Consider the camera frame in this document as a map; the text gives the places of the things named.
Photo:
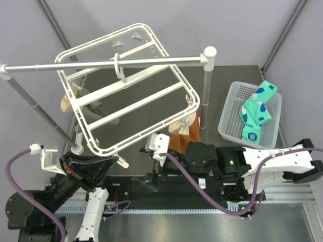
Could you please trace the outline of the orange brown sock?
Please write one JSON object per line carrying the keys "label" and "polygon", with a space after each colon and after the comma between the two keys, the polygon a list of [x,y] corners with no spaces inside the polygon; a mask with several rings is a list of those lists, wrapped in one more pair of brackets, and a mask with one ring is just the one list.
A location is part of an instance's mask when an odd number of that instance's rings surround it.
{"label": "orange brown sock", "polygon": [[200,142],[199,117],[196,116],[194,122],[189,127],[189,135],[179,134],[180,128],[170,131],[173,136],[170,138],[169,149],[184,154],[190,142]]}

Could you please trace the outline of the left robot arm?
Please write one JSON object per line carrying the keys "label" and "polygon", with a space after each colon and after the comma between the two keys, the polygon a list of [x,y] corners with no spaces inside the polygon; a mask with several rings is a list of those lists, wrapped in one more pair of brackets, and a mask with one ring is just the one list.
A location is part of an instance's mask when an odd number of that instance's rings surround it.
{"label": "left robot arm", "polygon": [[75,241],[98,241],[105,202],[114,195],[107,175],[117,157],[81,156],[71,152],[57,159],[60,170],[43,190],[23,190],[11,174],[14,161],[31,149],[13,156],[6,164],[6,177],[15,189],[6,203],[8,229],[19,231],[19,241],[67,241],[65,217],[55,213],[79,190],[89,195]]}

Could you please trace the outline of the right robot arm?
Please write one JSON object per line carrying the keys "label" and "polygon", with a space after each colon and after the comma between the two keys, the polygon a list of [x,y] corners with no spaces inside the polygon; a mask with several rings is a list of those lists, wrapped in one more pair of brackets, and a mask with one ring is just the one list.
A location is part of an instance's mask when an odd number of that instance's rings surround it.
{"label": "right robot arm", "polygon": [[190,142],[179,152],[165,138],[153,135],[140,152],[150,154],[154,168],[136,181],[156,192],[159,178],[182,175],[209,202],[254,201],[268,187],[321,178],[322,161],[311,157],[316,150],[310,139],[303,139],[285,149],[215,147]]}

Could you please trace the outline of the white square clip hanger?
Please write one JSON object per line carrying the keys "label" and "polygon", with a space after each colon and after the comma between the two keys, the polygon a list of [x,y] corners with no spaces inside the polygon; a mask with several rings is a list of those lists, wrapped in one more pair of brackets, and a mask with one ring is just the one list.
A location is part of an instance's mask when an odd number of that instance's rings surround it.
{"label": "white square clip hanger", "polygon": [[[135,23],[113,33],[65,50],[57,55],[55,63],[109,61],[117,54],[120,56],[120,59],[124,60],[169,56],[166,49],[148,25]],[[92,69],[88,72],[81,71],[80,69],[64,69],[63,73],[57,71],[57,74],[60,81],[61,77],[66,77],[69,86],[71,82],[75,82],[81,88],[87,89],[89,94],[119,81],[114,68]],[[186,79],[177,64],[175,68],[164,69],[124,90],[97,101],[102,103],[103,110],[110,115],[176,84],[179,76]],[[65,91],[65,84],[62,81],[61,83]],[[117,125],[108,125],[107,123],[93,130],[91,133],[99,148],[110,148],[112,145],[131,137],[157,122],[185,110],[190,107],[192,103],[193,98],[187,94],[184,88],[179,88],[174,92],[119,117],[120,122]],[[79,127],[79,134],[83,137],[83,140],[89,149],[78,121],[77,124]],[[128,168],[128,162],[120,155],[123,150],[111,156],[116,156],[118,158],[117,164],[119,166]]]}

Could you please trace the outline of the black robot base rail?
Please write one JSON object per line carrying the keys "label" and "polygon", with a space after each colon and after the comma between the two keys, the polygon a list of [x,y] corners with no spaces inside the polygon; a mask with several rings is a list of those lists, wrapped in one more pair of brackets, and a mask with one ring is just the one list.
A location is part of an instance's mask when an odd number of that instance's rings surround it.
{"label": "black robot base rail", "polygon": [[[109,202],[131,201],[130,208],[135,210],[189,210],[212,209],[213,206],[194,188],[184,176],[158,177],[158,191],[153,192],[131,178],[137,176],[112,176]],[[214,180],[205,179],[204,191],[221,206],[228,208],[229,203],[249,203],[251,195],[243,183],[228,186]]]}

